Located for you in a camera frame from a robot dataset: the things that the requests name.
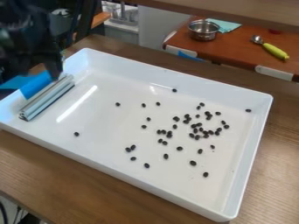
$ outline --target wooden table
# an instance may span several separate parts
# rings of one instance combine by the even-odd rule
[[[190,21],[201,18],[203,17],[193,17]],[[167,50],[175,46],[195,52],[199,58],[204,60],[241,67],[258,73],[261,73],[261,67],[264,70],[271,68],[281,71],[280,74],[276,73],[280,78],[299,82],[299,51],[297,47],[299,45],[299,33],[273,34],[265,28],[242,25],[229,33],[218,33],[217,38],[213,41],[199,42],[189,37],[187,25],[190,21],[182,25],[177,33],[163,44],[164,49]],[[286,62],[277,59],[260,45],[249,41],[254,34],[261,35],[266,43],[281,48],[288,53],[290,59]]]
[[[94,35],[69,48],[66,54],[70,56],[83,47],[271,94],[274,104],[240,215],[231,223],[299,222],[297,84]],[[0,192],[53,223],[213,223],[5,131],[0,131]]]

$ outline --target dark seed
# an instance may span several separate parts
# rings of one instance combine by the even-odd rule
[[[174,121],[176,121],[176,122],[179,122],[179,117],[178,117],[178,116],[174,116],[174,117],[172,118],[172,120],[174,120]]]
[[[195,165],[196,165],[196,162],[192,160],[192,161],[190,161],[190,165],[195,166]]]

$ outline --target metal bowl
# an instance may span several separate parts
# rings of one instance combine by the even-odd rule
[[[209,41],[216,38],[219,26],[204,19],[190,22],[188,25],[190,37],[199,41]]]

